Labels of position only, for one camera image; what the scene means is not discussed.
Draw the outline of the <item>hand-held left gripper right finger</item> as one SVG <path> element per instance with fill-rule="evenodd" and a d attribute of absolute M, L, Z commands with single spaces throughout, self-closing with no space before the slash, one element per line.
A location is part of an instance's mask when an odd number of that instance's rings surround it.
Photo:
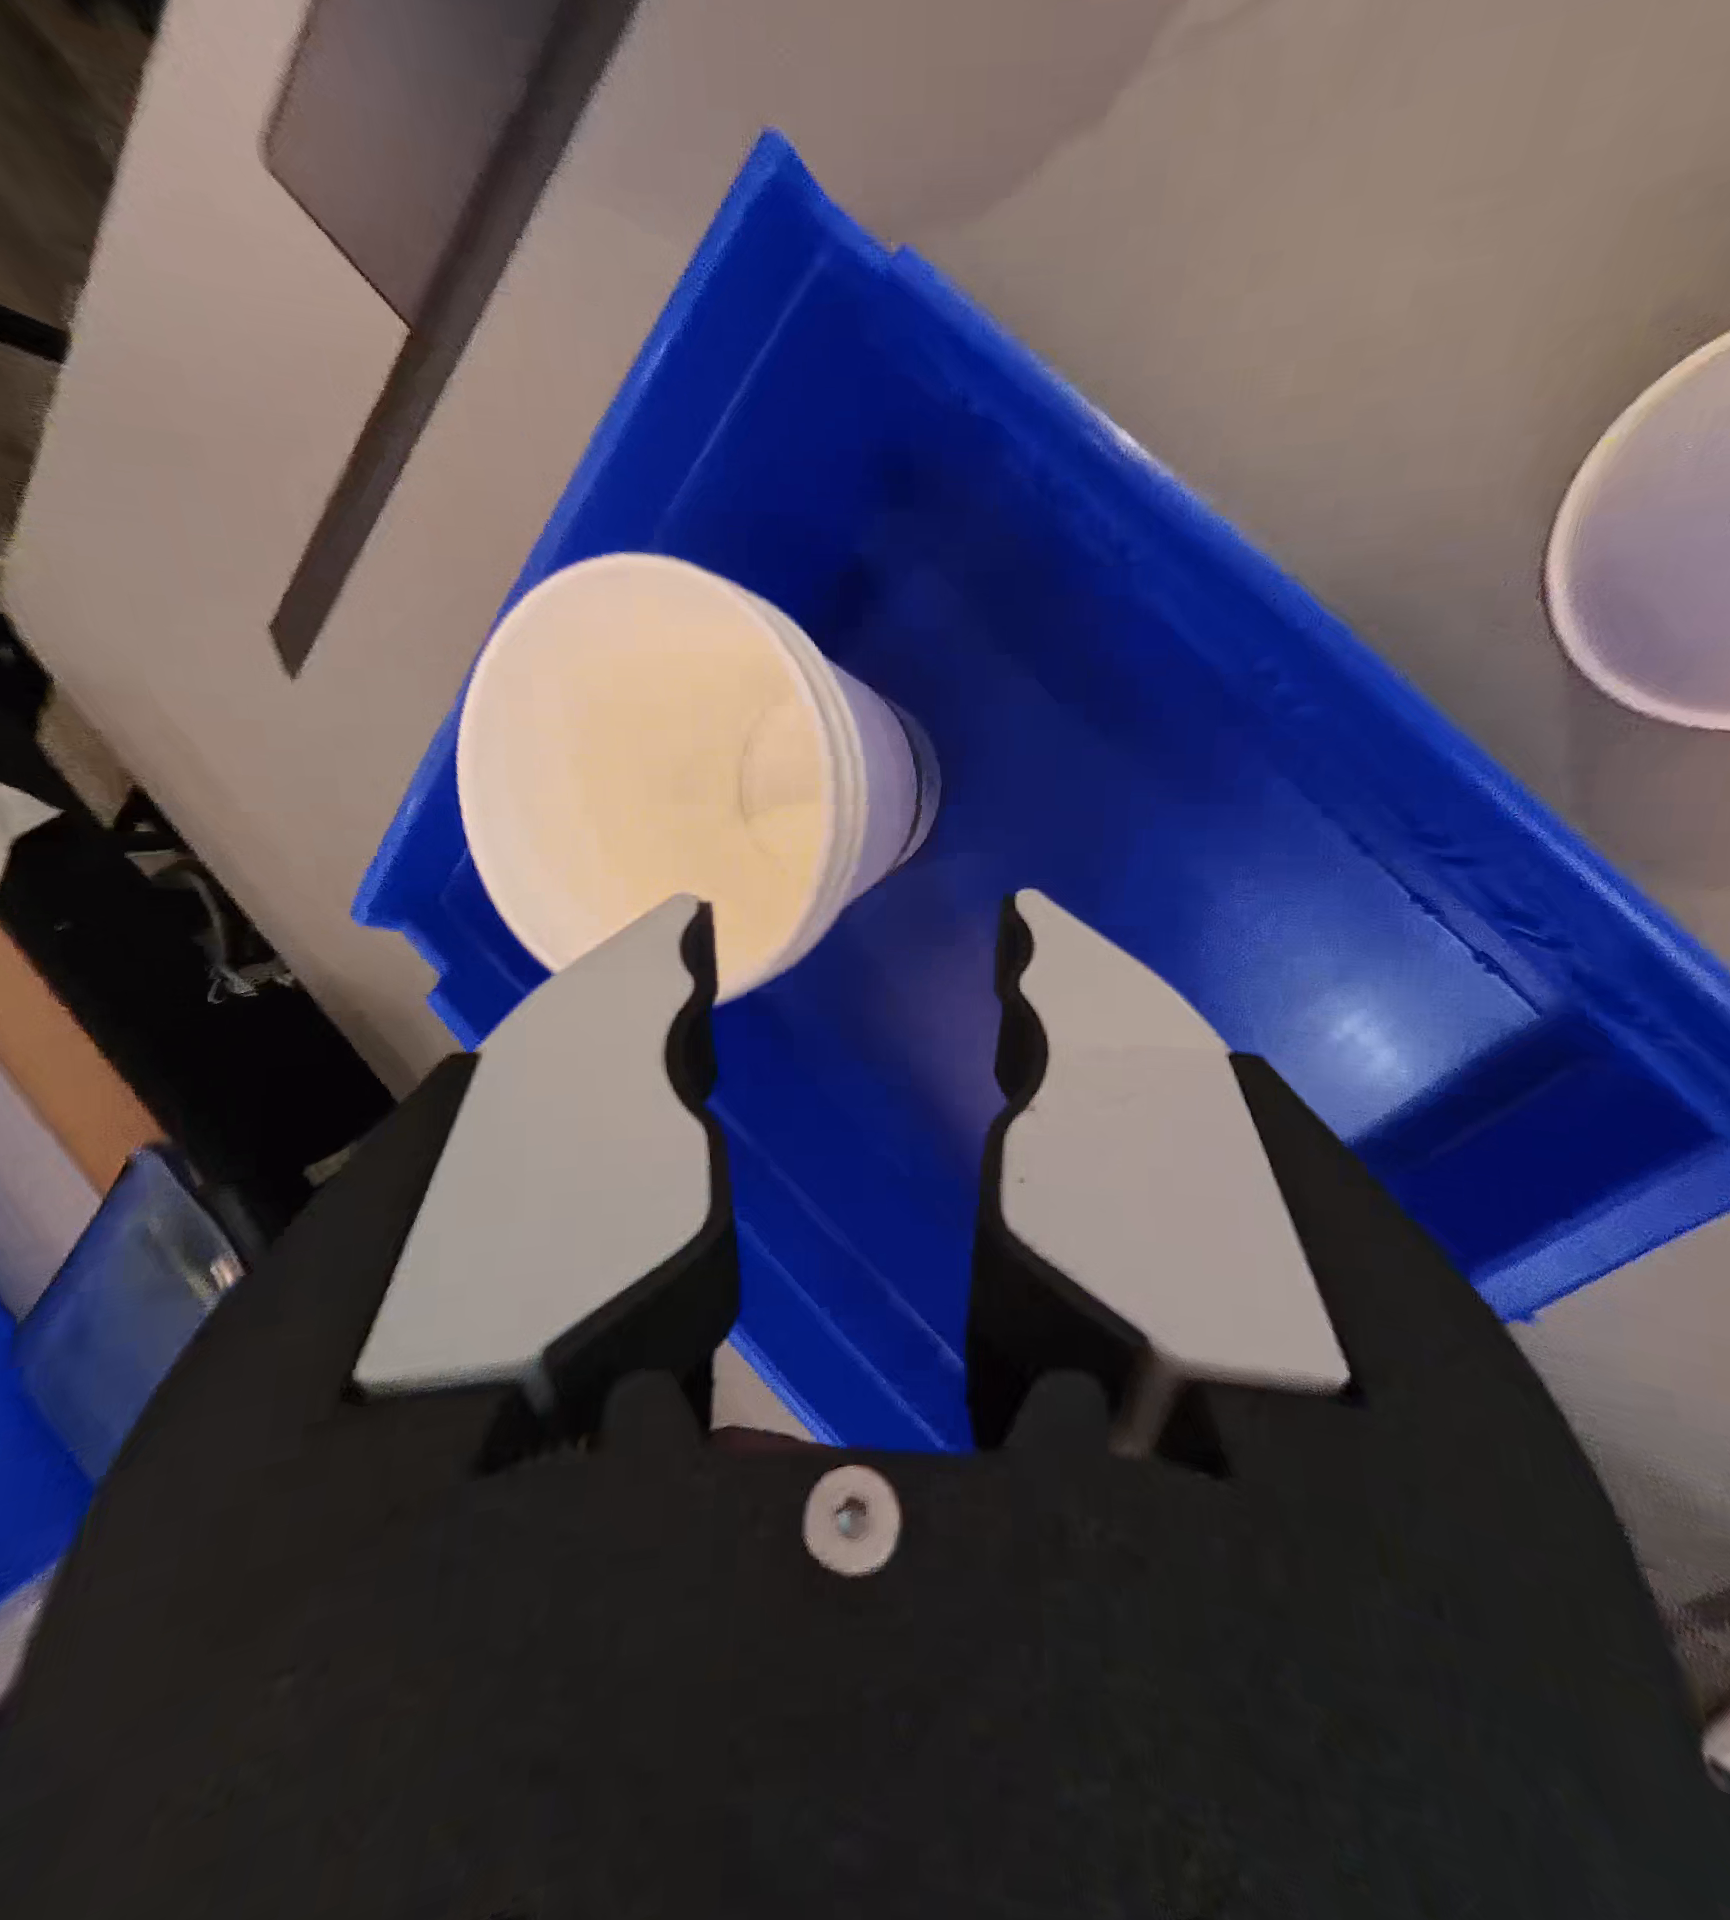
<path fill-rule="evenodd" d="M 1001 902 L 966 1412 L 1000 1448 L 1041 1380 L 1157 1448 L 1191 1385 L 1334 1397 L 1351 1369 L 1235 1057 L 1168 980 L 1039 888 Z"/>

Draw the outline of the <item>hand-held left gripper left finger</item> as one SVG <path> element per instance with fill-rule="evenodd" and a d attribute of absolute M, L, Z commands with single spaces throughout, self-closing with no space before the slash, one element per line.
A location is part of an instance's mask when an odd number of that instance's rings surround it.
<path fill-rule="evenodd" d="M 739 1307 L 711 908 L 679 893 L 550 975 L 474 1053 L 353 1381 L 507 1385 L 593 1427 L 637 1371 L 708 1373 Z"/>

